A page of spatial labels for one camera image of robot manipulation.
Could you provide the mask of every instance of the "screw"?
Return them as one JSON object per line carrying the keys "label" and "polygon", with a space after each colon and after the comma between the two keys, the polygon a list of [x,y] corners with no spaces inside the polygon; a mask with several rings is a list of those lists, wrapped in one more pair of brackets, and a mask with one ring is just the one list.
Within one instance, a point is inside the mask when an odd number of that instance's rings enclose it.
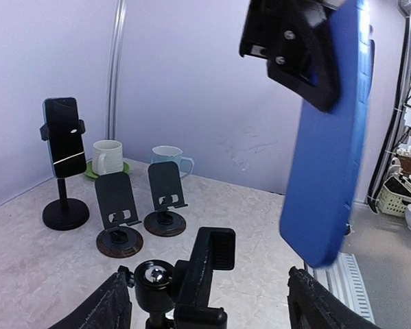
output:
{"label": "screw", "polygon": [[294,40],[295,39],[295,33],[292,32],[291,30],[287,30],[285,32],[285,38],[288,40]]}
{"label": "screw", "polygon": [[286,63],[286,60],[283,56],[278,56],[275,58],[275,62],[277,62],[278,65],[284,65]]}

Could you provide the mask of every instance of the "table surface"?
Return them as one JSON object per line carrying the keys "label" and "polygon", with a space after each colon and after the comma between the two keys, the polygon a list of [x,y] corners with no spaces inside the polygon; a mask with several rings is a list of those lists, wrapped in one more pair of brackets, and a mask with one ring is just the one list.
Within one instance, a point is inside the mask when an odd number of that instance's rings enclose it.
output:
{"label": "table surface", "polygon": [[376,324],[411,329],[411,231],[403,217],[355,207],[343,251],[355,254]]}
{"label": "table surface", "polygon": [[[128,161],[140,220],[153,211],[147,165]],[[174,264],[188,260],[201,226],[234,229],[236,266],[215,271],[211,307],[224,307],[228,328],[289,328],[287,279],[292,266],[303,261],[280,237],[278,222],[284,197],[191,175],[183,180],[187,221],[181,235],[161,238],[142,224],[134,228],[144,238],[135,256],[108,258],[95,245],[103,230],[94,182],[77,175],[67,179],[69,197],[89,207],[82,227],[59,232],[45,227],[43,208],[58,198],[49,180],[0,207],[0,328],[48,328],[67,316],[105,281],[118,266],[134,271],[145,260]],[[132,326],[144,328],[147,314],[133,304]]]}

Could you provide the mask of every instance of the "phone screen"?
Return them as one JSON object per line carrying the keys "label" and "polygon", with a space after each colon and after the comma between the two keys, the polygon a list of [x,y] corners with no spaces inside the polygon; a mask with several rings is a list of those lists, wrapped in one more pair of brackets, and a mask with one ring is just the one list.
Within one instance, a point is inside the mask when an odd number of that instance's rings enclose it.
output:
{"label": "phone screen", "polygon": [[49,129],[49,152],[54,175],[67,178],[86,170],[86,158],[74,98],[46,99],[45,122]]}

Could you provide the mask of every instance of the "metal pole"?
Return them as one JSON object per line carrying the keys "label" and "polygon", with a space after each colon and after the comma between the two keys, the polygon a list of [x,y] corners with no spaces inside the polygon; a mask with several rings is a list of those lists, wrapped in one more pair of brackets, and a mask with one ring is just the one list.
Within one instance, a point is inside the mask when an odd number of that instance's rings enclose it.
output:
{"label": "metal pole", "polygon": [[60,209],[62,211],[68,211],[67,186],[65,185],[65,180],[63,178],[57,179],[57,186],[59,188]]}
{"label": "metal pole", "polygon": [[126,19],[126,0],[118,0],[115,13],[113,39],[110,48],[108,73],[108,113],[106,118],[106,139],[115,139],[117,121],[117,93],[121,48],[123,46],[124,21]]}

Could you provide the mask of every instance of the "phone stand base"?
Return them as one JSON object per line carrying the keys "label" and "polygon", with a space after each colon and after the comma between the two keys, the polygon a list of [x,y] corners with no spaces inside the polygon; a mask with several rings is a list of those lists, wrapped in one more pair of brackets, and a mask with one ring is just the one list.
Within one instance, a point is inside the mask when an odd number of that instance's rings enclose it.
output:
{"label": "phone stand base", "polygon": [[60,200],[48,204],[42,213],[44,224],[57,231],[68,231],[79,228],[89,219],[89,209],[86,204],[77,199],[67,200],[64,210]]}
{"label": "phone stand base", "polygon": [[113,231],[101,231],[97,236],[97,249],[105,256],[126,258],[134,256],[143,247],[143,237],[133,228],[118,227]]}
{"label": "phone stand base", "polygon": [[144,219],[144,227],[153,235],[171,237],[185,231],[184,217],[172,211],[152,212]]}

